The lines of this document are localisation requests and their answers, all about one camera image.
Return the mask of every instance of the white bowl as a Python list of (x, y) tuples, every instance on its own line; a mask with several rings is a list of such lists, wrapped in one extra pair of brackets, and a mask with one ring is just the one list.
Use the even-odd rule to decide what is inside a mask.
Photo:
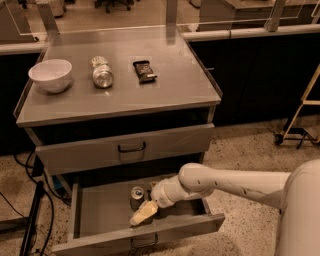
[(69, 61), (52, 59), (40, 62), (29, 70), (29, 77), (40, 88), (52, 92), (62, 92), (72, 82), (72, 65)]

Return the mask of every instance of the chair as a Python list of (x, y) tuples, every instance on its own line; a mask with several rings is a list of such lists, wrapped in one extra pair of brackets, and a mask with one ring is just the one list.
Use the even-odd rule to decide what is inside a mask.
[(126, 1), (122, 1), (122, 0), (97, 0), (94, 2), (94, 7), (95, 8), (99, 8), (102, 5), (102, 2), (106, 1), (106, 12), (110, 13), (110, 9), (109, 6), (112, 5), (113, 7), (115, 6), (116, 2), (119, 2), (125, 6), (127, 6), (127, 10), (130, 11), (131, 7), (130, 5), (132, 5), (134, 3), (134, 0), (126, 0)]

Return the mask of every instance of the floor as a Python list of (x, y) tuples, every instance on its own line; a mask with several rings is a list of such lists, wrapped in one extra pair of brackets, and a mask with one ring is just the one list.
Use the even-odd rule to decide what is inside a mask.
[[(306, 128), (316, 136), (320, 130), (320, 116), (301, 117), (296, 125)], [(285, 120), (238, 124), (215, 128), (214, 137), (204, 164), (213, 168), (291, 172), (300, 164), (319, 157), (320, 148), (306, 141), (297, 150), (297, 141), (284, 141), (280, 146), (273, 142), (273, 131), (280, 131)], [(28, 154), (18, 156), (25, 162)], [(28, 215), (35, 185), (29, 180), (25, 168), (16, 163), (11, 155), (0, 157), (0, 192), (24, 216)], [(70, 207), (53, 198), (55, 221), (46, 254), (51, 246), (67, 240)], [(219, 232), (193, 238), (159, 244), (151, 249), (125, 255), (215, 255), (215, 256), (272, 256), (278, 211), (259, 203), (215, 191), (208, 197), (213, 213), (224, 213), (224, 221)], [(1, 198), (1, 219), (19, 217)], [(41, 249), (47, 235), (51, 210), (44, 196), (37, 226), (37, 239), (32, 252)], [(23, 232), (0, 234), (1, 255), (19, 254)]]

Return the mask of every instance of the open drawer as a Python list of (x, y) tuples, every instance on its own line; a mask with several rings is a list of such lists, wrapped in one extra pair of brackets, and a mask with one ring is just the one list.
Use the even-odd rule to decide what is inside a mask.
[(178, 202), (160, 209), (139, 226), (130, 226), (133, 187), (142, 187), (144, 199), (148, 199), (150, 182), (165, 177), (168, 176), (91, 187), (75, 183), (68, 242), (55, 245), (53, 252), (57, 256), (102, 256), (218, 231), (224, 215), (212, 215), (205, 199)]
[(214, 125), (202, 124), (55, 145), (36, 153), (51, 175), (187, 155), (208, 150)]

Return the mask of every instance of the drawer handle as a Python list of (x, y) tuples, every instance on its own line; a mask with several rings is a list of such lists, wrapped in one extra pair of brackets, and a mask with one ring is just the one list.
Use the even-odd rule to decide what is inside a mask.
[(136, 152), (136, 151), (142, 151), (146, 148), (146, 143), (145, 141), (143, 142), (142, 146), (141, 147), (138, 147), (138, 148), (131, 148), (131, 149), (121, 149), (121, 146), (118, 145), (118, 151), (120, 153), (131, 153), (131, 152)]
[(141, 244), (141, 245), (135, 245), (133, 238), (131, 238), (131, 247), (133, 249), (141, 249), (141, 248), (145, 248), (145, 247), (150, 247), (150, 246), (156, 245), (157, 243), (158, 243), (158, 234), (157, 233), (154, 234), (154, 241), (153, 242)]

